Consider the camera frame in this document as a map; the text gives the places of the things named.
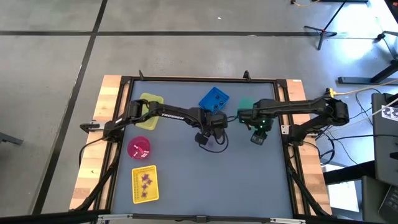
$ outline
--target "black floor line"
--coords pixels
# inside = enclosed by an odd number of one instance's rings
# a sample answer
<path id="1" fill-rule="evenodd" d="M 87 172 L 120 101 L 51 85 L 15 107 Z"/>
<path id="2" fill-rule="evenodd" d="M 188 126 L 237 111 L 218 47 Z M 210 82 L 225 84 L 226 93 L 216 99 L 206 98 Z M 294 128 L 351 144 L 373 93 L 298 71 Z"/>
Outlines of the black floor line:
<path id="1" fill-rule="evenodd" d="M 1 35 L 28 35 L 28 36 L 88 36 L 92 31 L 29 31 L 29 30 L 0 30 Z"/>
<path id="2" fill-rule="evenodd" d="M 45 203 L 45 198 L 47 197 L 47 193 L 49 192 L 49 188 L 51 185 L 52 177 L 55 172 L 55 168 L 57 167 L 57 162 L 61 154 L 62 150 L 62 145 L 65 140 L 65 136 L 67 135 L 68 127 L 70 120 L 72 118 L 73 110 L 75 109 L 76 105 L 76 100 L 79 95 L 80 87 L 81 84 L 83 83 L 83 78 L 86 73 L 88 61 L 90 60 L 91 52 L 93 51 L 95 39 L 96 39 L 96 33 L 98 32 L 98 29 L 100 28 L 101 20 L 105 11 L 106 3 L 108 0 L 103 0 L 101 3 L 101 7 L 98 12 L 98 16 L 96 19 L 96 22 L 94 24 L 94 28 L 92 31 L 92 35 L 88 41 L 87 48 L 85 51 L 85 54 L 83 56 L 83 60 L 81 62 L 80 70 L 78 73 L 78 76 L 75 81 L 75 85 L 73 86 L 72 93 L 70 95 L 67 108 L 65 110 L 65 113 L 63 115 L 62 121 L 60 123 L 57 135 L 54 139 L 53 146 L 51 148 L 51 153 L 50 153 L 50 159 L 46 164 L 45 168 L 45 173 L 44 176 L 41 178 L 41 184 L 40 190 L 38 194 L 36 195 L 36 201 L 32 209 L 32 214 L 33 215 L 38 215 L 42 213 L 43 206 Z"/>
<path id="3" fill-rule="evenodd" d="M 98 36 L 239 36 L 239 37 L 314 37 L 317 32 L 250 31 L 99 31 Z"/>

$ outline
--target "pink bowl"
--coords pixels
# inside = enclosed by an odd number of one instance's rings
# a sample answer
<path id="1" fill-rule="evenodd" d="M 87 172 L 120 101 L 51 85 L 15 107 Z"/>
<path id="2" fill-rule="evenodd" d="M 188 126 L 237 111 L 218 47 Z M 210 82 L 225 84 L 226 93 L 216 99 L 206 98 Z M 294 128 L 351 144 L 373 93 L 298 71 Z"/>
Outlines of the pink bowl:
<path id="1" fill-rule="evenodd" d="M 138 136 L 130 140 L 127 145 L 127 153 L 133 159 L 145 159 L 150 153 L 150 143 L 144 136 Z"/>

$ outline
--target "concrete floor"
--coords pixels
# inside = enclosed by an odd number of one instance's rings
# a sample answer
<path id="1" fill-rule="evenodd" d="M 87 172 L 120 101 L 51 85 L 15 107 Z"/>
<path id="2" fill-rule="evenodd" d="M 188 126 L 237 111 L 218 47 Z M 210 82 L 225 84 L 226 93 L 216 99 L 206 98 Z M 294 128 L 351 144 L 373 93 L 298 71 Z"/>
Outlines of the concrete floor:
<path id="1" fill-rule="evenodd" d="M 322 28 L 340 5 L 301 8 L 289 2 L 109 0 L 99 29 L 302 32 L 304 25 Z M 389 14 L 374 2 L 347 4 L 330 26 L 338 36 L 326 40 L 321 51 L 315 49 L 317 37 L 97 37 L 44 212 L 68 209 L 78 151 L 86 141 L 78 126 L 92 118 L 103 75 L 137 75 L 141 69 L 145 75 L 241 77 L 249 70 L 252 77 L 301 79 L 308 99 L 326 87 L 355 90 L 363 86 L 337 85 L 336 78 L 371 77 L 392 60 L 389 48 L 395 39 L 388 45 L 373 41 L 385 29 L 382 17 Z M 0 30 L 92 30 L 100 4 L 0 0 Z M 25 139 L 21 147 L 0 144 L 0 217 L 29 213 L 88 38 L 0 36 L 0 131 Z M 391 86 L 378 89 L 396 92 Z M 359 96 L 366 108 L 370 96 L 371 91 Z M 351 114 L 360 112 L 354 96 L 343 100 Z M 362 122 L 334 134 L 370 133 L 370 124 Z M 321 152 L 330 149 L 325 139 L 317 143 Z M 374 157 L 371 138 L 344 144 L 358 163 Z M 338 144 L 333 161 L 353 164 Z"/>

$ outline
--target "tripod stand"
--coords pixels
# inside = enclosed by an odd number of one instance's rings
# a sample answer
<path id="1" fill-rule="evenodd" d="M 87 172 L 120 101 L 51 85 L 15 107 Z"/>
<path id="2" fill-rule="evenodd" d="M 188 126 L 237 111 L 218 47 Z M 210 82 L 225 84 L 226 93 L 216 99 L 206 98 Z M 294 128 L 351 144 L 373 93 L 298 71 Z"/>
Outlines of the tripod stand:
<path id="1" fill-rule="evenodd" d="M 341 8 L 343 8 L 343 6 L 346 4 L 347 0 L 344 0 L 344 2 L 341 4 L 341 6 L 337 9 L 337 11 L 335 12 L 335 14 L 333 15 L 333 17 L 330 19 L 330 21 L 328 22 L 328 24 L 326 25 L 326 27 L 324 29 L 319 29 L 316 27 L 310 27 L 310 26 L 304 26 L 304 28 L 307 29 L 311 29 L 311 30 L 316 30 L 316 31 L 320 31 L 320 38 L 319 38 L 319 43 L 318 43 L 318 50 L 321 49 L 322 47 L 322 42 L 323 42 L 323 38 L 325 37 L 325 34 L 329 34 L 327 35 L 327 37 L 333 37 L 335 35 L 337 35 L 337 32 L 331 32 L 331 31 L 327 31 L 327 28 L 329 27 L 329 25 L 331 24 L 331 22 L 333 22 L 333 20 L 335 19 L 335 17 L 337 16 L 338 12 L 340 12 Z"/>

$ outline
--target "yellow plastic tray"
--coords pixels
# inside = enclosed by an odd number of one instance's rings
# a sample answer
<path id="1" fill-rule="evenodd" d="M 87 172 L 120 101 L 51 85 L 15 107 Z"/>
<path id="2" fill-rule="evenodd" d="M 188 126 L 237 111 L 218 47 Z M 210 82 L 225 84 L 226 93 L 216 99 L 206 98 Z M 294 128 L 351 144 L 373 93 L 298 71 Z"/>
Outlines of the yellow plastic tray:
<path id="1" fill-rule="evenodd" d="M 155 165 L 133 169 L 131 179 L 133 203 L 144 203 L 159 199 Z"/>
<path id="2" fill-rule="evenodd" d="M 164 103 L 164 99 L 161 96 L 156 96 L 156 95 L 152 95 L 150 93 L 143 93 L 141 94 L 141 96 L 139 97 L 140 99 L 145 99 L 147 101 L 156 101 L 159 103 Z M 142 114 L 146 114 L 148 112 L 148 108 L 146 106 L 142 107 Z M 143 123 L 138 123 L 136 124 L 137 127 L 140 128 L 144 128 L 146 130 L 151 130 L 153 131 L 156 127 L 156 123 L 157 120 L 159 119 L 158 116 L 153 117 L 153 118 L 149 118 L 147 121 L 143 122 Z"/>

